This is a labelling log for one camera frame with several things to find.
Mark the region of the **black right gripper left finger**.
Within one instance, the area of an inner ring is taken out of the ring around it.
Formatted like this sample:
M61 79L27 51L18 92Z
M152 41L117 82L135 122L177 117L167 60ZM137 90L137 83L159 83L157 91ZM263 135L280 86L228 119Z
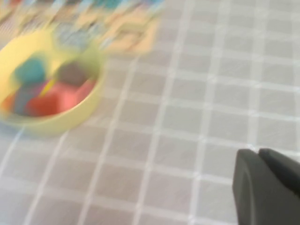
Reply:
M258 152L238 150L232 190L240 225L300 223L300 198L276 178Z

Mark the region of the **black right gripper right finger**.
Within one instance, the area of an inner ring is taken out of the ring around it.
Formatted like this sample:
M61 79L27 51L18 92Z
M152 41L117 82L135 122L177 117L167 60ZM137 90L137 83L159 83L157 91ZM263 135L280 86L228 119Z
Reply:
M258 155L276 178L296 196L300 197L299 162L268 148L259 149Z

